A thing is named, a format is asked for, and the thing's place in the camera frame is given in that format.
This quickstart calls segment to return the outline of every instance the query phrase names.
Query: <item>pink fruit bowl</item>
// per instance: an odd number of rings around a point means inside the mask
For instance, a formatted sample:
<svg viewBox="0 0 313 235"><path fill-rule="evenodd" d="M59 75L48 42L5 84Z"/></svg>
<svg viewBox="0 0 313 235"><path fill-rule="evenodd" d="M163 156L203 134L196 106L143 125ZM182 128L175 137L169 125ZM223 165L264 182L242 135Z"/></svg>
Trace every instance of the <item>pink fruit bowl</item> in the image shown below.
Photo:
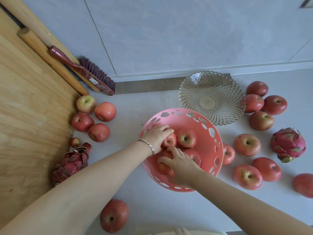
<svg viewBox="0 0 313 235"><path fill-rule="evenodd" d="M154 126L167 124L170 128L178 132L182 128L189 128L197 134L197 144L193 147L201 157L201 168L217 176L223 163L223 144L219 133L214 125L203 115L196 111L185 108L167 109L154 115L143 127L140 137L151 130ZM190 188L177 186L170 183L165 175L157 170L157 160L159 155L148 157L143 163L143 167L148 175L160 186L177 192L191 192Z"/></svg>

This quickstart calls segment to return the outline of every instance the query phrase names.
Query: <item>hand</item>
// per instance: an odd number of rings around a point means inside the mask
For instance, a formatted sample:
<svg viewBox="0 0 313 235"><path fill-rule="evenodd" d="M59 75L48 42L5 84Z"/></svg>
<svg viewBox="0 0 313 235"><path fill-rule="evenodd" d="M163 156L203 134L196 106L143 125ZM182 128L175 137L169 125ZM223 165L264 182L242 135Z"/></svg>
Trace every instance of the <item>hand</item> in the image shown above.
<svg viewBox="0 0 313 235"><path fill-rule="evenodd" d="M154 149L154 154L161 151L161 144L174 132L174 129L169 129L168 125L155 126L152 130L147 131L141 138L150 143Z"/></svg>
<svg viewBox="0 0 313 235"><path fill-rule="evenodd" d="M161 157L158 162L163 162L173 169L175 176L168 176L169 182L192 188L194 181L203 170L182 150L170 146L167 151L172 152L173 159Z"/></svg>

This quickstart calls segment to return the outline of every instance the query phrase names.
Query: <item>brush bristles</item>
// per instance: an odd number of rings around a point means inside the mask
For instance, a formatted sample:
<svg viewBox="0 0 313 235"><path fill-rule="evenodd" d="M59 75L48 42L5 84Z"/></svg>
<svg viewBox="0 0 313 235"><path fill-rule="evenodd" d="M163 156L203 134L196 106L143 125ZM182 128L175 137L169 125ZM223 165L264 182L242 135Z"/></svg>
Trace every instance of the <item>brush bristles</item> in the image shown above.
<svg viewBox="0 0 313 235"><path fill-rule="evenodd" d="M108 77L104 71L102 71L96 64L91 62L86 57L81 57L79 59L80 65L86 68L92 75L94 75L98 80L104 83L112 91L115 91L115 82Z"/></svg>

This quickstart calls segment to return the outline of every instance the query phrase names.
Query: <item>dragon fruit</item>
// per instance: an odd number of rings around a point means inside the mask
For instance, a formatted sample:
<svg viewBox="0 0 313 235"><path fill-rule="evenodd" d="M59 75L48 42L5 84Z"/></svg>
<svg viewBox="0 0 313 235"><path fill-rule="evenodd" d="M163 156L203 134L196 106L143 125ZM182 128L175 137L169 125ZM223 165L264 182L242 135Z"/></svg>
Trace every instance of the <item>dragon fruit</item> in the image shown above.
<svg viewBox="0 0 313 235"><path fill-rule="evenodd" d="M281 129L273 134L270 146L281 162L291 162L306 151L304 138L292 128Z"/></svg>
<svg viewBox="0 0 313 235"><path fill-rule="evenodd" d="M65 154L64 159L52 170L52 183L56 186L84 169L88 166L88 159L86 147L75 148L73 152Z"/></svg>

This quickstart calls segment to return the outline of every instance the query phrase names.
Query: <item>tile grout line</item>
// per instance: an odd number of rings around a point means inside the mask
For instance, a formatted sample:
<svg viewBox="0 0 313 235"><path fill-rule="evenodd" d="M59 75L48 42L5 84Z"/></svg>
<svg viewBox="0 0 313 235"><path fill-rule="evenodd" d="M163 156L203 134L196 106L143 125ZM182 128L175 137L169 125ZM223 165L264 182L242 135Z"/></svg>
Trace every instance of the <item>tile grout line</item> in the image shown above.
<svg viewBox="0 0 313 235"><path fill-rule="evenodd" d="M298 50L298 52L296 52L288 61L290 61L297 53L299 53L299 51L300 51L301 49L303 49L312 39L313 39L313 37L312 37L305 45L303 45L302 48L300 48L300 49Z"/></svg>
<svg viewBox="0 0 313 235"><path fill-rule="evenodd" d="M113 68L113 70L114 70L114 72L115 72L115 76L117 76L116 71L115 71L115 68L114 68L114 66L113 66L113 64L112 64L112 61L111 61L110 57L109 57L108 51L106 50L106 47L105 47L105 45L104 45L104 42L103 42L103 40L102 40L102 38L101 38L101 36L100 36L99 30L98 30L98 28L97 28L97 26L96 26L96 23L95 23L95 21L94 21L92 15L91 15L91 12L90 12L89 7L88 7L88 5L87 5L87 3L86 3L86 0L84 0L84 2L85 2L85 5L86 5L86 7L87 7L87 10L88 10L88 12L89 12L89 15L90 15L90 17L91 17L91 19L92 19L92 22L94 23L94 25L95 25L95 27L96 27L96 30L97 30L97 32L98 32L98 35L99 35L99 37L100 37L100 39L101 39L101 42L102 42L102 45L103 45L104 50L105 50L105 52L106 52L106 55L108 56L108 59L109 59L109 61L110 61L110 63L111 63L111 66L112 66L112 68Z"/></svg>

